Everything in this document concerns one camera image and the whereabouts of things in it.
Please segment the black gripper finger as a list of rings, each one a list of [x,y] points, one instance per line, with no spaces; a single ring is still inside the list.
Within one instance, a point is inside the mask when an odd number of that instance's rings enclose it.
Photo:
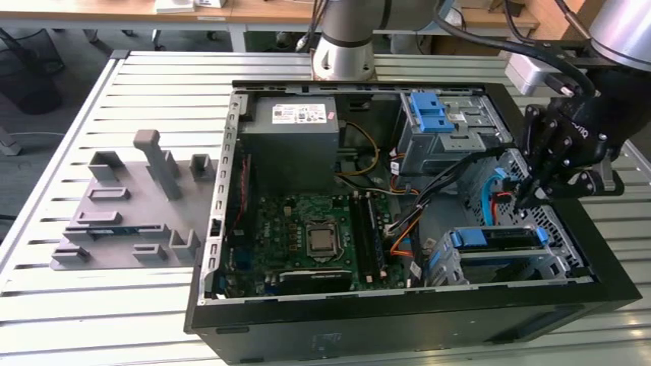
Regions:
[[[542,169],[541,191],[545,201],[597,196],[621,196],[625,184],[610,166],[591,169]]]
[[[573,138],[563,129],[563,119],[555,110],[539,104],[524,109],[524,134],[520,153],[526,160],[528,175],[516,189],[516,209],[549,204],[561,197],[566,183],[562,173]]]

